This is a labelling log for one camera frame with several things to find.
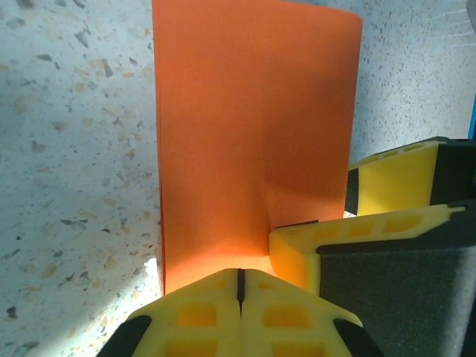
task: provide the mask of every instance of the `rectangular hole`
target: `rectangular hole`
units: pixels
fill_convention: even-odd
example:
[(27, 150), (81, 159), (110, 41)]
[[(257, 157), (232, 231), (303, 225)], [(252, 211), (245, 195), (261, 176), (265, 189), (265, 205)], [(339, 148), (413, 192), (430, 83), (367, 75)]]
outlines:
[(386, 152), (386, 153), (384, 154), (384, 158), (389, 158), (389, 157), (391, 157), (391, 156), (395, 156), (395, 155), (397, 155), (398, 153), (399, 153), (398, 150), (393, 150), (393, 151)]
[(217, 345), (214, 340), (168, 341), (165, 344), (165, 357), (215, 357)]
[(415, 228), (423, 221), (421, 214), (413, 214), (410, 216), (390, 217), (385, 222), (384, 233), (397, 233), (409, 231)]
[(187, 303), (176, 312), (176, 326), (215, 326), (216, 307), (212, 303)]
[(271, 348), (273, 357), (326, 357), (323, 344), (275, 341)]
[(263, 315), (263, 325), (285, 329), (309, 329), (307, 311), (297, 304), (268, 307)]
[(349, 237), (362, 237), (372, 233), (375, 219), (348, 219), (350, 223)]
[(407, 152), (407, 151), (411, 151), (411, 150), (416, 150), (416, 149), (419, 149), (420, 147), (424, 147), (424, 146), (425, 146), (424, 144), (409, 145), (407, 147), (404, 147), (403, 151)]

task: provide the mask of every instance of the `speckled countertop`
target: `speckled countertop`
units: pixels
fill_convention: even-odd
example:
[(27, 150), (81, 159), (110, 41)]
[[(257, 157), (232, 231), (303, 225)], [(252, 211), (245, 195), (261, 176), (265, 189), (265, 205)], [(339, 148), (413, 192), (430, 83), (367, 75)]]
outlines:
[[(320, 3), (364, 17), (353, 161), (466, 136), (464, 0)], [(147, 0), (0, 2), (0, 356), (94, 356), (161, 296), (151, 32)]]

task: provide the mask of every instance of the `white speckled surface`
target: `white speckled surface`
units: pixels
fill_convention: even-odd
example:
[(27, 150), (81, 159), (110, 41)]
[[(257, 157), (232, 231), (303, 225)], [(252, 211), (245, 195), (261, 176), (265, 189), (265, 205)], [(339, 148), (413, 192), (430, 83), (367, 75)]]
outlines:
[[(320, 3), (364, 17), (352, 161), (466, 136), (464, 1)], [(150, 8), (0, 2), (0, 356), (93, 356), (161, 294)]]

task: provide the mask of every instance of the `orange paper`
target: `orange paper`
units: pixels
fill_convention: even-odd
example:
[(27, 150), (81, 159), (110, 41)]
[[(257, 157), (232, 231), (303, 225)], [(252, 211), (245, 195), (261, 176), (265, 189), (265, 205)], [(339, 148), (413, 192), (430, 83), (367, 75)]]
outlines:
[(361, 19), (278, 0), (154, 0), (165, 292), (270, 272), (272, 228), (342, 217)]

